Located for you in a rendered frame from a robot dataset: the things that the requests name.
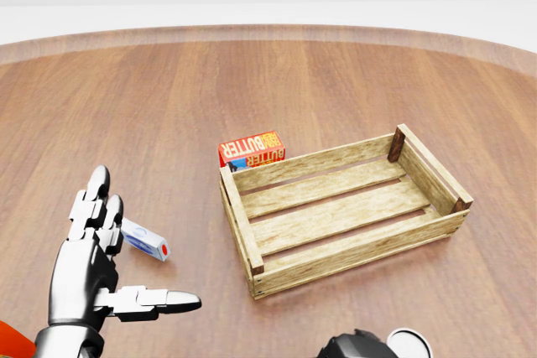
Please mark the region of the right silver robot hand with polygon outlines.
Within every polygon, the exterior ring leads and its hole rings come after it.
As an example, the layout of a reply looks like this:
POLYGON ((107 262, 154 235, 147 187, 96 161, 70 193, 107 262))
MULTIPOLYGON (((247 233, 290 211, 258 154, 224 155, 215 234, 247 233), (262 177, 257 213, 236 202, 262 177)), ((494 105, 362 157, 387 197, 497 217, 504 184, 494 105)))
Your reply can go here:
POLYGON ((354 334, 332 337, 316 358, 398 358, 375 334, 355 329, 354 334))

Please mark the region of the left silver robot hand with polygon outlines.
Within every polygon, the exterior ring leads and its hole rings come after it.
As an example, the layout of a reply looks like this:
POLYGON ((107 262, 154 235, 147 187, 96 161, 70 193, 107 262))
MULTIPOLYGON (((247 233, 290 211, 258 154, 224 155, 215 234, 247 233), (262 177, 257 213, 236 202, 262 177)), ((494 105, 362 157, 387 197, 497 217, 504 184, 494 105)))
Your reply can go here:
POLYGON ((202 306, 193 294, 144 286, 116 289, 113 258, 121 251, 123 201, 108 194, 106 166, 93 171, 86 189, 71 208, 71 227, 60 246, 50 284, 48 324, 89 325, 100 330, 106 317, 122 322, 156 320, 160 314, 179 314, 202 306))

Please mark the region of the wooden slat tray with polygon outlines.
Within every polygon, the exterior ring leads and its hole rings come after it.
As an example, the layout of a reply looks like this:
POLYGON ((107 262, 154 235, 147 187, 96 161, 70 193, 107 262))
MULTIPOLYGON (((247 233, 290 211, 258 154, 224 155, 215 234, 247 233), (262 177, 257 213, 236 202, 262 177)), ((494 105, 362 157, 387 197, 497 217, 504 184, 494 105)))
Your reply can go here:
POLYGON ((473 202, 404 124, 274 163, 224 162, 219 187, 257 299, 451 236, 473 202))

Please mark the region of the white round tin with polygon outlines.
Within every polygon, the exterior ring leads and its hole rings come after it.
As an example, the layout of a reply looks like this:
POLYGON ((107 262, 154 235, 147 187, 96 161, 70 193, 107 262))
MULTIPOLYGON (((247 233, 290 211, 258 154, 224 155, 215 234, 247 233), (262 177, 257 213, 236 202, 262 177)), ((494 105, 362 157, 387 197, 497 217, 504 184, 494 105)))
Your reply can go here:
POLYGON ((433 358, 427 339, 410 328, 395 329, 389 334, 386 344, 398 358, 433 358))

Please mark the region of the white and blue box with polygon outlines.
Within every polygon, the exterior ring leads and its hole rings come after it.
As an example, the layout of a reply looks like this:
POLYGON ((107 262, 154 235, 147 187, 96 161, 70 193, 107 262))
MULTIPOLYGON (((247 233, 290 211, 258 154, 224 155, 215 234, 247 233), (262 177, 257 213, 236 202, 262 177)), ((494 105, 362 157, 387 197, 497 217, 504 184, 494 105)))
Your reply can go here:
POLYGON ((151 257, 164 262, 170 249, 167 241, 160 235, 130 221, 123 217, 121 224, 123 240, 140 251, 149 254, 151 257))

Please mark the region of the orange-red object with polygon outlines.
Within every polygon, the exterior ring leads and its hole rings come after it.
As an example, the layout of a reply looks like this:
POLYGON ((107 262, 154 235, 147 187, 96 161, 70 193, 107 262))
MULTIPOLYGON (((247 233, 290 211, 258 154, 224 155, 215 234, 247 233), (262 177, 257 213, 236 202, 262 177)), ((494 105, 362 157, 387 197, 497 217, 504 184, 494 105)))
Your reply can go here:
POLYGON ((0 358, 33 358, 35 344, 0 320, 0 358))

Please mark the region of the red butter box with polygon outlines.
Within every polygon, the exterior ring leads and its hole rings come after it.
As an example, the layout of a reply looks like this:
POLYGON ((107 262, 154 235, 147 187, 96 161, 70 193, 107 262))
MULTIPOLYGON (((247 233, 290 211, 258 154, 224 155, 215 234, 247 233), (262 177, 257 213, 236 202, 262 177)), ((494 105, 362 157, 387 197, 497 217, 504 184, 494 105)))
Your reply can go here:
POLYGON ((259 133, 218 145, 220 166, 232 172, 284 160, 285 146, 276 131, 259 133))

